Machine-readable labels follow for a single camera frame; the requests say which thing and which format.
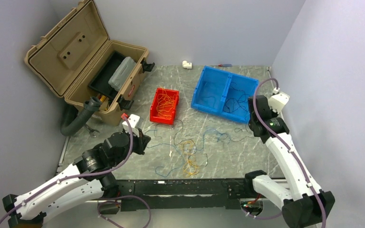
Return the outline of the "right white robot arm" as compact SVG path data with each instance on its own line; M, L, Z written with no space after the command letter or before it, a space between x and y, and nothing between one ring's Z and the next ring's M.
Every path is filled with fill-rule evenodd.
M248 197L257 194L266 197L281 210L290 228L325 226L335 197L332 192L323 191L312 177L294 146L288 126L279 117L288 100L289 96L284 93L270 98L264 95L249 97L248 125L277 160L289 188L282 187L265 171L258 170L245 174L243 192Z

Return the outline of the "white pipe elbow fitting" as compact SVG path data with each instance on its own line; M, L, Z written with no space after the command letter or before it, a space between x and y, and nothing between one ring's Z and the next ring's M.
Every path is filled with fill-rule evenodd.
M182 62L182 67L183 67L184 69L192 69L192 63L191 63L191 62L188 62L188 61L186 61L186 60L184 60L184 61Z

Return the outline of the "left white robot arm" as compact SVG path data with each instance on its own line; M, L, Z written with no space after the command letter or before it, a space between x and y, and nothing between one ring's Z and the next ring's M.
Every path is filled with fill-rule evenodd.
M143 155L151 137L132 128L113 133L84 151L57 176L22 195L2 199L10 228L40 228L45 221L78 204L121 195L113 171L132 153Z

